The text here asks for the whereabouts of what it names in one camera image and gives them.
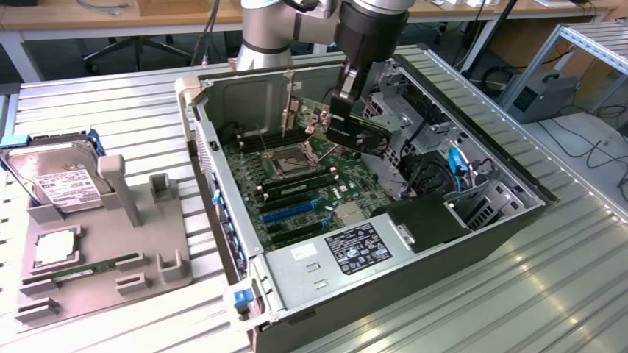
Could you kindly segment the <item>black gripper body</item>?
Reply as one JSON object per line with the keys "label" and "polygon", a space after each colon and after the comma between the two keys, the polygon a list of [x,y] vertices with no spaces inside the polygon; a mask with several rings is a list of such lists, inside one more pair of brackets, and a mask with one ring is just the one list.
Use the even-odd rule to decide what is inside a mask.
{"label": "black gripper body", "polygon": [[340,5],[334,36],[334,43],[346,54],[352,69],[366,69],[394,55],[410,17],[408,9],[380,7],[382,13],[364,4],[344,2]]}

